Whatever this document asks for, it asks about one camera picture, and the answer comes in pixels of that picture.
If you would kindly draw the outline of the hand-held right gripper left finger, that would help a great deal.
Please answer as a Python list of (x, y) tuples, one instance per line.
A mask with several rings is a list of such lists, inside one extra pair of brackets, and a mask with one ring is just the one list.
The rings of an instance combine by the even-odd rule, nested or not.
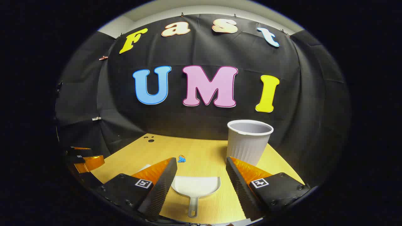
[(155, 221), (177, 172), (168, 158), (133, 175), (118, 174), (96, 188), (96, 193), (129, 217)]

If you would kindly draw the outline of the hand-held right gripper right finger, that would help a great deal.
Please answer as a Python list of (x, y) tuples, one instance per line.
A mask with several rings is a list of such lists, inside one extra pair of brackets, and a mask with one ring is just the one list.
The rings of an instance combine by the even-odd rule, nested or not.
[(282, 215), (311, 192), (310, 186), (286, 173), (271, 174), (231, 156), (226, 171), (246, 218), (252, 221)]

